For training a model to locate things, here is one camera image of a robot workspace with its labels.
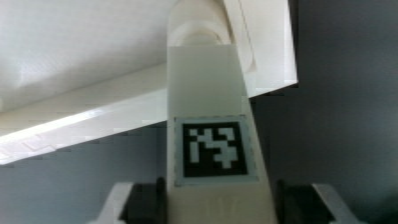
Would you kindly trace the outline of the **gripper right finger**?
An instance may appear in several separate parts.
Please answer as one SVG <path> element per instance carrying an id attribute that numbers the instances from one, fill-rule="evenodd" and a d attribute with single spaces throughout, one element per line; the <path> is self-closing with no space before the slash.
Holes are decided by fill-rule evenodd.
<path id="1" fill-rule="evenodd" d="M 282 224 L 369 224 L 356 216 L 330 184 L 290 185 L 278 182 Z"/>

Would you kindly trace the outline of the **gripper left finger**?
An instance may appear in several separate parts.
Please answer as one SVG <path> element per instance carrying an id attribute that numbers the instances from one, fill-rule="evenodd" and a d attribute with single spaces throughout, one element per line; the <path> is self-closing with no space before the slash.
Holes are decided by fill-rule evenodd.
<path id="1" fill-rule="evenodd" d="M 99 218 L 88 224 L 168 224 L 164 178 L 152 183 L 115 185 Z"/>

